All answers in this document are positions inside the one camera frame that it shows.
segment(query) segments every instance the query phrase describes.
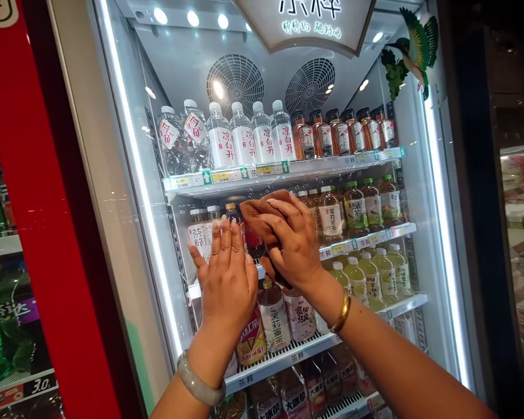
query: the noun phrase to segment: led light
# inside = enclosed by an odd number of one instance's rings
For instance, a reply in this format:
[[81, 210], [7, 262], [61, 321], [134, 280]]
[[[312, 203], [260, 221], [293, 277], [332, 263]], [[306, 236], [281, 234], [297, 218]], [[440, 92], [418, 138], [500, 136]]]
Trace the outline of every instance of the led light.
[[220, 28], [227, 29], [227, 27], [229, 26], [229, 19], [227, 19], [227, 16], [225, 16], [224, 14], [221, 14], [217, 18], [217, 24]]
[[190, 23], [194, 27], [200, 24], [200, 19], [198, 19], [198, 15], [195, 14], [192, 10], [188, 12], [188, 15], [186, 15], [186, 18], [188, 19], [188, 23]]
[[167, 15], [160, 8], [153, 9], [153, 17], [161, 24], [167, 24]]

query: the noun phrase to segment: bird sticker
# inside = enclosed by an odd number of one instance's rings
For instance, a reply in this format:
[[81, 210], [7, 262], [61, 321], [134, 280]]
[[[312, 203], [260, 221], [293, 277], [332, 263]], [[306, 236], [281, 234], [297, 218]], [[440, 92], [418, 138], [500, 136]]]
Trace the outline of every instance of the bird sticker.
[[[398, 38], [393, 44], [386, 44], [381, 54], [381, 62], [386, 68], [386, 79], [390, 88], [390, 98], [395, 100], [400, 93], [404, 78], [411, 72], [418, 80], [417, 89], [423, 88], [423, 100], [429, 98], [429, 86], [438, 50], [438, 22], [435, 16], [420, 20], [415, 13], [400, 8], [400, 13], [408, 27], [409, 39]], [[401, 59], [396, 59], [394, 52], [402, 53]]]

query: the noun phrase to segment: fan grille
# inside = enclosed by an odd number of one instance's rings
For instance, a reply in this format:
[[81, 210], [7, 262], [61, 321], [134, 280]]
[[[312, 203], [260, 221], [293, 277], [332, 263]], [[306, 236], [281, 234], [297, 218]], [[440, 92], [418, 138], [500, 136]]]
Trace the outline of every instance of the fan grille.
[[[221, 83], [225, 97], [220, 99], [214, 89], [214, 82]], [[217, 60], [208, 72], [206, 82], [210, 102], [221, 105], [227, 119], [233, 117], [231, 105], [240, 102], [245, 115], [252, 118], [252, 105], [264, 98], [264, 82], [258, 67], [243, 55], [229, 54]]]
[[303, 65], [289, 82], [285, 94], [285, 106], [289, 113], [303, 111], [308, 115], [322, 108], [328, 99], [328, 86], [334, 84], [336, 71], [332, 62], [317, 58]]

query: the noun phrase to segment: green bird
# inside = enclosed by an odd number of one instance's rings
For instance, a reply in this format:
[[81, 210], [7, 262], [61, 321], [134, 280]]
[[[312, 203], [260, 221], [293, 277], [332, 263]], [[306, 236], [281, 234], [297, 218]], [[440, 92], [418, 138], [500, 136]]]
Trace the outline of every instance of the green bird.
[[[412, 72], [419, 81], [418, 89], [420, 86], [423, 86], [423, 100], [425, 101], [429, 97], [429, 77], [427, 76], [427, 69], [432, 69], [437, 60], [437, 18], [430, 16], [425, 24], [422, 24], [419, 22], [415, 13], [405, 8], [400, 8], [400, 13], [402, 13], [402, 17], [408, 27], [409, 39], [399, 38], [395, 43], [387, 44], [386, 46], [400, 50], [402, 52], [402, 60], [396, 62], [395, 58], [385, 54], [385, 51], [383, 51], [382, 61], [383, 64], [385, 64], [385, 62], [390, 64], [396, 72], [396, 74], [391, 74], [391, 78], [396, 79], [395, 82], [399, 82], [399, 86], [402, 84], [403, 78], [408, 74], [408, 70]], [[394, 92], [396, 92], [394, 97], [398, 96], [399, 86], [398, 91], [396, 91], [396, 89], [393, 91], [393, 85], [391, 83], [391, 94], [394, 95]]]

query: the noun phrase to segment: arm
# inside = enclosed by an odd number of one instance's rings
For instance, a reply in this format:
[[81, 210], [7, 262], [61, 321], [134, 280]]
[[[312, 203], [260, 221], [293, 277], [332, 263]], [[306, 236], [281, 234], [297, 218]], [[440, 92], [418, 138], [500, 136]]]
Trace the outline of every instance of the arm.
[[[222, 218], [214, 221], [208, 265], [195, 246], [189, 251], [202, 289], [203, 322], [188, 351], [190, 367], [200, 379], [218, 389], [256, 303], [258, 272], [246, 255], [239, 226]], [[177, 373], [161, 396], [150, 419], [207, 418], [210, 406], [196, 400]]]
[[[329, 325], [333, 324], [342, 310], [344, 290], [320, 264], [308, 208], [294, 197], [295, 205], [268, 202], [286, 218], [284, 221], [271, 214], [261, 216], [282, 245], [268, 249], [274, 266], [300, 289]], [[399, 418], [496, 417], [452, 375], [358, 300], [352, 299], [339, 335]]]

